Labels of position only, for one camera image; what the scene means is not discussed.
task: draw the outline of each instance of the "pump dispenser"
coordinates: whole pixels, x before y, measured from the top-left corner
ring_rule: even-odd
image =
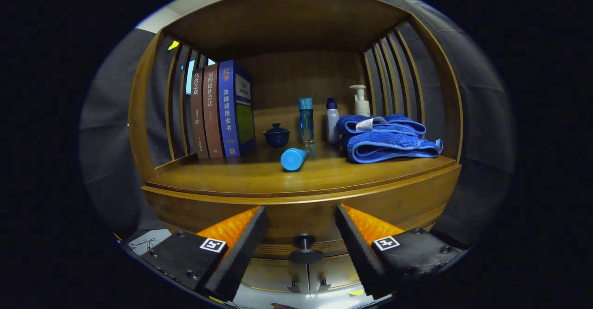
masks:
[[[354,112],[356,115],[371,115],[371,106],[369,101],[366,100],[364,85],[356,84],[351,85],[350,89],[356,89],[356,95],[354,95]]]

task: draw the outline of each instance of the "orange gripper pad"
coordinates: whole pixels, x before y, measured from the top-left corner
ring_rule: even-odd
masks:
[[[388,224],[381,219],[375,218],[375,216],[360,212],[360,210],[346,205],[342,205],[342,207],[346,210],[350,219],[352,219],[352,222],[354,222],[354,225],[356,225],[358,231],[360,231],[360,234],[369,246],[371,246],[374,240],[383,239],[384,237],[398,235],[398,233],[404,232],[402,229],[392,224]]]
[[[227,254],[231,252],[231,249],[235,243],[237,243],[237,240],[243,233],[243,230],[259,207],[260,206],[251,208],[250,210],[246,210],[243,213],[231,216],[230,218],[222,220],[218,222],[218,224],[209,226],[208,228],[196,234],[202,237],[208,237],[210,239],[227,242],[228,250],[222,258],[224,259],[226,258]]]

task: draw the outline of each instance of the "white bottle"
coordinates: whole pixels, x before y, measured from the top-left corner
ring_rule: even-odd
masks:
[[[337,112],[337,104],[333,97],[328,98],[326,109],[328,110],[328,142],[330,144],[337,144],[340,141],[340,134],[335,128],[335,124],[340,118],[340,115]]]
[[[350,89],[356,89],[356,95],[354,95],[354,113],[356,115],[371,115],[371,106],[369,101],[366,100],[365,91],[366,87],[361,84],[351,85]]]

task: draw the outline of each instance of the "folded towel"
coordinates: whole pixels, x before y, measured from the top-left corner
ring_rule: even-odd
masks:
[[[401,133],[366,131],[342,136],[342,147],[356,163],[375,163],[396,157],[437,157],[443,145],[440,139],[431,142],[418,136]]]
[[[366,117],[365,115],[346,114],[341,116],[335,127],[342,136],[353,136],[365,132],[391,132],[406,134],[409,136],[422,136],[426,133],[426,127],[417,123],[403,114],[386,115],[384,123],[373,123],[372,130],[356,130],[356,124],[363,120],[376,118],[376,116]]]

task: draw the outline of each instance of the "wooden shelf top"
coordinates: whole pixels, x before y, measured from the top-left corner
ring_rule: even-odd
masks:
[[[218,61],[298,50],[362,52],[407,15],[379,0],[221,0],[163,31]]]
[[[160,174],[146,185],[160,189],[225,197],[289,197],[362,189],[419,176],[455,164],[455,160],[399,158],[354,164],[337,146],[318,142],[295,172],[282,168],[280,155],[290,147],[258,145],[237,158],[197,159]]]

